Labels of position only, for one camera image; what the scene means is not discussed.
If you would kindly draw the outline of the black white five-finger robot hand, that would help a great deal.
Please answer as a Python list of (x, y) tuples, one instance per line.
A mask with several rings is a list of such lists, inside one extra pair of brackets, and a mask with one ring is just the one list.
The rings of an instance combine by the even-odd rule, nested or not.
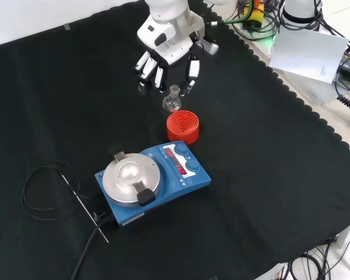
[(146, 47), (146, 51), (135, 65), (138, 75), (138, 90), (146, 94), (154, 86), (159, 92), (166, 90), (167, 70), (187, 57), (191, 67), (198, 60), (191, 55), (196, 43), (205, 36), (203, 19), (191, 13), (188, 19), (173, 19), (169, 22), (157, 22), (149, 16), (138, 29), (137, 36)]

